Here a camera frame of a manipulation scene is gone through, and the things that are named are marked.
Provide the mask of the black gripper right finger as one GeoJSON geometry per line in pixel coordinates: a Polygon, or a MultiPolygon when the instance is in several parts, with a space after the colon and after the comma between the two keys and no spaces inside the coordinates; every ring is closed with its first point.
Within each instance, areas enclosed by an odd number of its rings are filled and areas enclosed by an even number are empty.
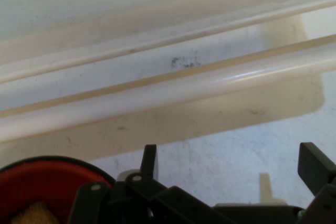
{"type": "Polygon", "coordinates": [[[335,163],[313,143],[301,143],[298,174],[314,195],[298,223],[335,223],[335,163]]]}

